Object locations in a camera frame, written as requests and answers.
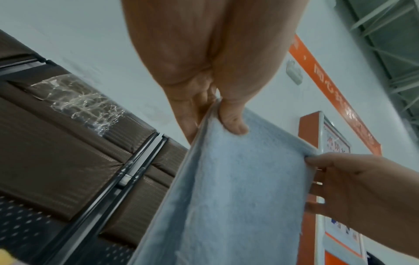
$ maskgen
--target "white wall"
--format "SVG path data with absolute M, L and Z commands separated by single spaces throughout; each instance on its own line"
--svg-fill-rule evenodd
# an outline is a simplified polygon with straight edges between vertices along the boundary
M 163 92 L 129 42 L 118 0 L 2 0 L 0 28 L 187 146 Z M 326 0 L 312 0 L 297 34 L 382 144 L 383 155 L 419 171 L 418 145 L 336 9 Z M 301 116 L 322 110 L 355 153 L 369 153 L 309 77 L 296 86 L 284 66 L 248 107 L 294 134 Z M 365 243 L 386 265 L 419 264 L 371 240 Z

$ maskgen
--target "light blue towel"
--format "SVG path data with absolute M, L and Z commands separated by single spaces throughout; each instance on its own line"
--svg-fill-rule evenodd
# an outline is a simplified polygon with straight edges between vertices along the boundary
M 317 149 L 246 110 L 245 136 L 215 104 L 130 265 L 294 265 Z

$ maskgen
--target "ceiling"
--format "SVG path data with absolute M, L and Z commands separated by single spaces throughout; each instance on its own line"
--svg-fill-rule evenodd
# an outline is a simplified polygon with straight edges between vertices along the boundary
M 419 135 L 419 0 L 344 0 L 355 17 L 351 30 L 376 54 L 388 77 L 389 96 Z

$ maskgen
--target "orange sign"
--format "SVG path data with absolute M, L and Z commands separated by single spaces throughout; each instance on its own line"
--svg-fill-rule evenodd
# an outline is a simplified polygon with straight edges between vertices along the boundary
M 371 153 L 374 155 L 382 155 L 381 144 L 372 136 L 358 114 L 350 106 L 349 102 L 345 99 L 339 89 L 333 84 L 330 77 L 324 72 L 323 68 L 297 35 L 294 37 L 289 53 L 291 53 L 295 60 L 307 72 Z

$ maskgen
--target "plastic wrap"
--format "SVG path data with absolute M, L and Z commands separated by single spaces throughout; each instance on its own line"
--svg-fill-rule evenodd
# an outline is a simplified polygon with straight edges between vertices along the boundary
M 36 98 L 84 126 L 103 134 L 125 110 L 74 74 L 55 76 L 28 88 Z

